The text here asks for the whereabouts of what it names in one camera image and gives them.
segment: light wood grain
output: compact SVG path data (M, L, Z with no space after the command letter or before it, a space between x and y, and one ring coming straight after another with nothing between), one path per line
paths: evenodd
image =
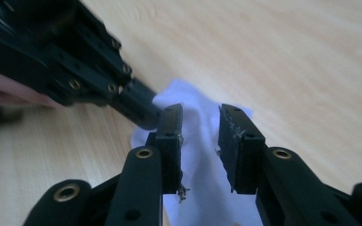
M362 182L362 1L87 1L134 75L174 78L254 110L269 146L298 153L328 185ZM0 225L21 225L44 191L121 172L135 125L94 105L29 107L0 126Z

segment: human hand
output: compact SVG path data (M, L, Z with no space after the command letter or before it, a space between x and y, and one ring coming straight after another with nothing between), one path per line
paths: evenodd
M26 105L37 104L52 107L61 107L46 95L20 84L0 74L0 104Z

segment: white cloth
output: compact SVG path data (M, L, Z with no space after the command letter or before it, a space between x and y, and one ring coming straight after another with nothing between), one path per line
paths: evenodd
M190 191L181 203L177 195L164 196L172 226L262 225L255 196L231 193L222 161L216 155L220 104L179 79L154 99L161 108L179 103L183 105L182 183ZM242 109L251 116L250 110ZM131 138L133 148L144 145L149 132L136 129Z

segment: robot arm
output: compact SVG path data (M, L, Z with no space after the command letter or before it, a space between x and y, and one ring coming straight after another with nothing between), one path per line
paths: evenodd
M94 188L77 180L49 188L25 226L162 225L161 195L177 193L183 200L187 192L181 183L182 114L182 105L163 109L157 131L129 152L120 175ZM240 108L220 108L218 143L231 190L255 195L263 225L362 225L362 183L352 195L325 185L294 151L269 148ZM194 187L191 192L206 195Z
M0 1L0 73L62 105L111 105L156 128L155 93L131 76L110 36L78 0Z

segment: screw hole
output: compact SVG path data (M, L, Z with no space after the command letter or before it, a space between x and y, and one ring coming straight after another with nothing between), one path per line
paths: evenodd
M81 85L79 84L79 82L75 79L72 79L69 81L69 85L71 88L73 89L80 89L81 88Z
M123 71L124 71L124 73L130 73L131 69L130 69L130 67L128 67L128 65L124 64Z
M152 156L154 153L151 150L148 149L143 149L143 150L139 150L136 153L136 156L138 158L148 158L150 156Z
M272 153L278 158L282 158L282 159L290 159L290 158L292 158L292 154L290 154L289 152L284 151L284 150L275 150Z
M108 89L110 92L115 92L115 91L116 91L116 85L114 85L114 84L109 84L109 85L107 85L107 89Z
M112 40L111 41L111 45L115 48L115 49L120 49L121 45L118 41L116 40Z
M55 192L54 200L56 202L66 202L75 198L79 192L80 186L78 184L68 184Z

